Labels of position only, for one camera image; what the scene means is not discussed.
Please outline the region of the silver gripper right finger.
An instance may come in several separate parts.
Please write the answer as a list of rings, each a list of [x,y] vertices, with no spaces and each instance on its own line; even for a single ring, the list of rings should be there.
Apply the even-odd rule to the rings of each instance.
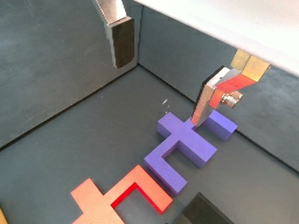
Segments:
[[[243,94],[241,89],[255,85],[266,74],[271,65],[259,57],[237,50],[231,61],[231,68],[222,66],[202,83],[197,106],[191,122],[201,126],[214,109],[221,104],[234,108]]]

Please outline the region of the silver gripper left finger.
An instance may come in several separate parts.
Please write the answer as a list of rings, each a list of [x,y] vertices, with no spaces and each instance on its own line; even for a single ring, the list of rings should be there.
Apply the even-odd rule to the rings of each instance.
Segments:
[[[135,57],[135,20],[127,15],[122,0],[92,0],[106,26],[115,68]]]

